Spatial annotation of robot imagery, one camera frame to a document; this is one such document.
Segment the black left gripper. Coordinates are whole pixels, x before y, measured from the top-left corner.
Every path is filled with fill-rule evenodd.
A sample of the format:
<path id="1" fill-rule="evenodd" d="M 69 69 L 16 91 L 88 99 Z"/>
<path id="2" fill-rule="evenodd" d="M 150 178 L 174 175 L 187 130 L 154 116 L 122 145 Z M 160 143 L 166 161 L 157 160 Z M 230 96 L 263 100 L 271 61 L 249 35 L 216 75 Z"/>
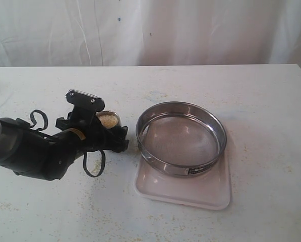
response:
<path id="1" fill-rule="evenodd" d="M 68 117 L 56 119 L 55 151 L 60 153 L 84 153 L 111 150 L 121 153 L 127 150 L 129 140 L 127 126 L 116 125 L 107 129 L 96 112 L 70 112 Z"/>

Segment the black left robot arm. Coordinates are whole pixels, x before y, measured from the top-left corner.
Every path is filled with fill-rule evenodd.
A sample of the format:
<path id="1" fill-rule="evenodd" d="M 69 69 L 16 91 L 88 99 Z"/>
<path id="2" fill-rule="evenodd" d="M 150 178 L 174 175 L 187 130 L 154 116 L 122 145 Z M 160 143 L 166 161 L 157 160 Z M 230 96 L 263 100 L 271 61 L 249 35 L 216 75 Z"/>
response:
<path id="1" fill-rule="evenodd" d="M 48 135 L 47 115 L 36 109 L 32 123 L 20 118 L 0 118 L 0 166 L 16 175 L 42 179 L 61 179 L 69 166 L 80 157 L 89 177 L 100 176 L 105 168 L 105 151 L 127 150 L 128 127 L 106 128 L 94 113 L 70 112 L 59 117 L 55 126 L 60 132 Z"/>

